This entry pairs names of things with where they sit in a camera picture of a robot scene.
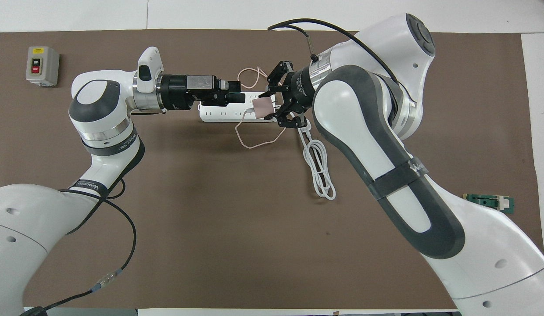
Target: green terminal block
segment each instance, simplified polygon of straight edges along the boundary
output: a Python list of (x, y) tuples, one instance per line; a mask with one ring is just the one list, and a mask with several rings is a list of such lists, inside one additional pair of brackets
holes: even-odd
[(514, 198), (505, 195), (463, 194), (465, 200), (499, 210), (504, 214), (514, 213)]

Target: power strip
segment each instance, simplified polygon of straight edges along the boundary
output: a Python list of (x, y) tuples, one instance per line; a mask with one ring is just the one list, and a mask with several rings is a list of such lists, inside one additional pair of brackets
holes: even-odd
[[(263, 92), (243, 92), (245, 95), (244, 103), (230, 103), (227, 106), (207, 106), (198, 105), (200, 118), (204, 122), (240, 122), (243, 113), (252, 108), (252, 100), (258, 98)], [(274, 95), (271, 96), (272, 102), (276, 101)], [(254, 113), (247, 113), (244, 116), (243, 122), (272, 122), (272, 120), (264, 120), (264, 118), (256, 118)]]

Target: white power strip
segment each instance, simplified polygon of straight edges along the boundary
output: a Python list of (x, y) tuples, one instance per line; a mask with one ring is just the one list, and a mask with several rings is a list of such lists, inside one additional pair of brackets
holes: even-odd
[[(258, 98), (263, 92), (243, 92), (245, 95), (244, 103), (230, 103), (227, 106), (207, 106), (198, 105), (200, 118), (204, 122), (240, 122), (243, 113), (252, 108), (252, 100)], [(276, 101), (274, 95), (271, 96), (272, 102)], [(254, 113), (247, 113), (243, 122), (272, 122), (264, 118), (256, 118)]]

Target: white cord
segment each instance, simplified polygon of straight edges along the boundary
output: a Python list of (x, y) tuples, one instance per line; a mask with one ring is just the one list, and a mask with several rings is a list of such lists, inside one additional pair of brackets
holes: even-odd
[[(314, 140), (311, 137), (311, 123), (307, 120), (307, 126), (298, 128), (297, 131), (300, 135), (301, 142), (304, 146), (304, 159), (311, 169), (313, 186), (315, 192), (321, 198), (327, 200), (334, 200), (336, 198), (336, 189), (334, 184), (330, 180), (329, 168), (327, 164), (326, 148), (320, 140)], [(304, 134), (308, 138), (309, 142), (306, 144)]]
[(238, 128), (239, 128), (240, 124), (243, 122), (244, 116), (246, 116), (246, 114), (248, 113), (248, 110), (246, 110), (246, 111), (243, 113), (242, 118), (240, 118), (239, 124), (236, 124), (236, 126), (235, 126), (235, 132), (236, 132), (236, 134), (237, 134), (237, 137), (239, 138), (239, 142), (240, 142), (240, 144), (241, 144), (242, 146), (244, 146), (244, 148), (253, 149), (253, 148), (257, 148), (258, 146), (265, 145), (265, 144), (272, 144), (273, 142), (276, 142), (276, 140), (278, 140), (278, 138), (280, 138), (280, 136), (281, 136), (281, 135), (284, 133), (284, 131), (286, 130), (286, 128), (284, 128), (284, 129), (280, 132), (280, 134), (278, 134), (278, 136), (276, 136), (276, 138), (274, 138), (274, 140), (271, 140), (270, 142), (263, 142), (262, 144), (258, 144), (258, 145), (254, 145), (254, 146), (247, 146), (247, 145), (245, 145), (244, 142), (243, 142), (243, 140), (240, 138)]
[(260, 67), (256, 67), (256, 69), (254, 68), (245, 68), (243, 70), (241, 70), (239, 72), (239, 74), (237, 74), (237, 80), (240, 81), (240, 75), (243, 73), (243, 72), (246, 72), (247, 70), (252, 70), (253, 72), (256, 72), (256, 80), (254, 81), (254, 84), (252, 86), (246, 86), (244, 84), (241, 84), (241, 86), (243, 88), (246, 88), (246, 89), (252, 89), (256, 86), (256, 84), (258, 83), (258, 80), (260, 79), (260, 75), (263, 75), (264, 78), (268, 78), (268, 75), (266, 74), (266, 72), (264, 72)]

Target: gray electrical box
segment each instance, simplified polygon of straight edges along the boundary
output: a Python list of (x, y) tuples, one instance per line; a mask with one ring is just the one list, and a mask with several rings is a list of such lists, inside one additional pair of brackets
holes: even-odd
[(48, 46), (29, 47), (26, 78), (38, 86), (55, 86), (59, 64), (60, 55), (53, 48)]

